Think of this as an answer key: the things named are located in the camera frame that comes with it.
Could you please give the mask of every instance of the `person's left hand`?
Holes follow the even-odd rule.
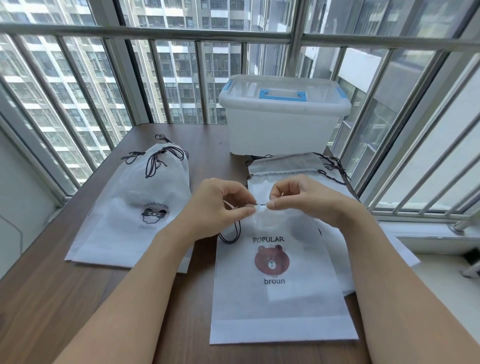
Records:
[[[203,180],[182,212],[172,221],[178,229],[188,230],[196,240],[213,236],[255,213],[254,206],[227,210],[224,201],[234,207],[255,204],[255,197],[240,182],[217,178]]]

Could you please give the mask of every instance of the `plastic storage box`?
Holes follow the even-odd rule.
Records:
[[[351,104],[330,80],[237,74],[223,87],[230,151],[264,156],[323,153]]]

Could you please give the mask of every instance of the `brown tabletop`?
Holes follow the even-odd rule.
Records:
[[[83,219],[131,151],[164,133],[190,153],[191,187],[217,177],[246,183],[246,157],[229,152],[224,125],[142,124],[112,151],[60,214],[0,280],[0,363],[50,364],[128,273],[65,262]],[[370,363],[355,294],[346,297],[360,340],[209,345],[216,238],[195,243],[177,274],[154,363]]]

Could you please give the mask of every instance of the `box lid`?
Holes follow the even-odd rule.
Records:
[[[250,74],[232,76],[219,104],[228,109],[339,117],[348,115],[351,108],[337,82]]]

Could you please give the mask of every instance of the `bear face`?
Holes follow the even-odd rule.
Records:
[[[255,256],[255,265],[264,274],[278,276],[288,269],[290,258],[281,245],[275,245],[275,248],[265,248],[260,245]]]
[[[142,212],[142,220],[146,224],[155,224],[159,222],[160,219],[164,218],[167,214],[166,210],[154,211],[150,208],[146,208],[144,212]]]

